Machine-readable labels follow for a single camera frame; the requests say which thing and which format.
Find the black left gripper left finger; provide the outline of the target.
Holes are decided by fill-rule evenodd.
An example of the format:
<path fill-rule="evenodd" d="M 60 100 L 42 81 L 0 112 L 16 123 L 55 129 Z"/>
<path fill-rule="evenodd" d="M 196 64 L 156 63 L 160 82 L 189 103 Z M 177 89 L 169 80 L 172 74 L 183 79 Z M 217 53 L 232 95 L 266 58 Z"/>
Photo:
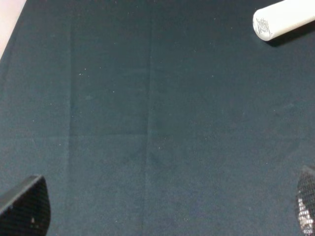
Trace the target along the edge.
<path fill-rule="evenodd" d="M 45 177 L 31 175 L 0 195 L 2 236 L 45 236 L 51 205 Z"/>

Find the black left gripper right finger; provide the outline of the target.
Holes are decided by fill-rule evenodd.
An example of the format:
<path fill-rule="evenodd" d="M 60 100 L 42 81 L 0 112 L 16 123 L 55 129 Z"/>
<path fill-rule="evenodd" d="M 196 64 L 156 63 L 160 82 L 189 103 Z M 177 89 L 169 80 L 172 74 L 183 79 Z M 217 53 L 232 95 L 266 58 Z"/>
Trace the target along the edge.
<path fill-rule="evenodd" d="M 315 235 L 315 167 L 305 165 L 297 183 L 295 215 L 304 236 Z"/>

